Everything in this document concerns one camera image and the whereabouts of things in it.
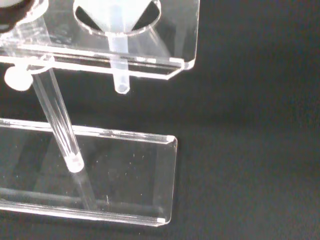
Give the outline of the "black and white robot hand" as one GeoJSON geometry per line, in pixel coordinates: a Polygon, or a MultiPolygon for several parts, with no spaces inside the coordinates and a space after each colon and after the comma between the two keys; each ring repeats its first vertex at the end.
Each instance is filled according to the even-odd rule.
{"type": "Polygon", "coordinates": [[[7,33],[22,20],[34,4],[34,0],[1,0],[0,33],[7,33]]]}

